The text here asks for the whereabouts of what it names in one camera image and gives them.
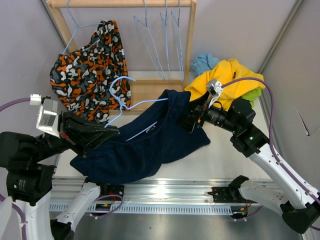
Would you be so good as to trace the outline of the navy blue shorts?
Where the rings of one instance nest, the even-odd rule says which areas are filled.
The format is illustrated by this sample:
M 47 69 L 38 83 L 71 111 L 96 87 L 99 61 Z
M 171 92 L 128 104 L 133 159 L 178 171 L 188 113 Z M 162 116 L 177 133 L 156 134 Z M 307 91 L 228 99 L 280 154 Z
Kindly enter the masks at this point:
M 119 135 L 77 155 L 70 166 L 93 182 L 122 185 L 155 175 L 161 165 L 169 164 L 210 144 L 202 128 L 188 132 L 178 120 L 187 113 L 188 91 L 164 90 L 132 122 L 120 127 Z

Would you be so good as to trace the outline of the patterned camouflage shorts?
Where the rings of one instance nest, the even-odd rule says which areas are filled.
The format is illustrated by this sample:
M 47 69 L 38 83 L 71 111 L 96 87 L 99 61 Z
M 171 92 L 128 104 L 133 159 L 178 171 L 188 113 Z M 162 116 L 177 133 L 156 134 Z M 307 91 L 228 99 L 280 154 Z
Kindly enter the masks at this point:
M 60 54 L 49 73 L 52 90 L 68 111 L 103 124 L 120 102 L 131 105 L 127 77 L 124 48 L 114 20 L 102 20 L 88 45 Z

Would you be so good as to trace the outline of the light blue shorts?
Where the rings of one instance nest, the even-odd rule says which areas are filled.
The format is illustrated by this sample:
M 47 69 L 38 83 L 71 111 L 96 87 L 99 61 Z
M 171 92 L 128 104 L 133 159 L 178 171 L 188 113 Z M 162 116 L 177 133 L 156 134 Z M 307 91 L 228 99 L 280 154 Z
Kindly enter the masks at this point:
M 193 72 L 194 77 L 198 77 L 204 72 L 210 71 L 221 60 L 217 57 L 213 57 L 209 53 L 198 54 L 195 59 L 190 63 L 190 69 Z

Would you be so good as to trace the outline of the lime green shorts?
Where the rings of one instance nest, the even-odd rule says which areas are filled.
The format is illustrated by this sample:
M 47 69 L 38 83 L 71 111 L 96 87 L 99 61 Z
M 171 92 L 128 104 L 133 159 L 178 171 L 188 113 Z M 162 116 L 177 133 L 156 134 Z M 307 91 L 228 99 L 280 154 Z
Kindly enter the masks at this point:
M 255 105 L 255 100 L 262 95 L 262 89 L 257 87 L 244 95 L 241 96 L 242 99 L 249 101 L 251 107 L 253 108 Z

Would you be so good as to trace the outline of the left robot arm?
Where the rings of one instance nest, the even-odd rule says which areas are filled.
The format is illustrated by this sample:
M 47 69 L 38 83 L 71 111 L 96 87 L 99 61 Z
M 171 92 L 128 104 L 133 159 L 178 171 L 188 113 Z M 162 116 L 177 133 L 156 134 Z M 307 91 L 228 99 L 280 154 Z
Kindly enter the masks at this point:
M 50 198 L 55 167 L 42 160 L 72 150 L 84 157 L 88 151 L 119 133 L 116 126 L 86 121 L 70 112 L 38 115 L 39 136 L 16 132 L 0 135 L 0 166 L 8 171 L 6 188 L 20 216 L 24 240 L 71 240 L 91 204 L 108 196 L 106 183 L 86 178 L 67 209 L 50 219 Z

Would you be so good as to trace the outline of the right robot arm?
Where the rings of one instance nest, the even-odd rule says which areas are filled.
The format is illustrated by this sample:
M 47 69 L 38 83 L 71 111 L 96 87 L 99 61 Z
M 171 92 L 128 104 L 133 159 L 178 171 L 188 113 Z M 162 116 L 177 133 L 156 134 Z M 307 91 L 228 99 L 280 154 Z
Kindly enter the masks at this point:
M 274 149 L 272 141 L 253 124 L 256 113 L 249 101 L 238 98 L 229 110 L 203 105 L 189 109 L 178 123 L 190 133 L 204 123 L 232 133 L 232 146 L 258 165 L 279 187 L 272 190 L 240 175 L 230 184 L 228 196 L 234 202 L 242 199 L 279 214 L 295 232 L 304 234 L 320 216 L 320 191 L 307 183 Z

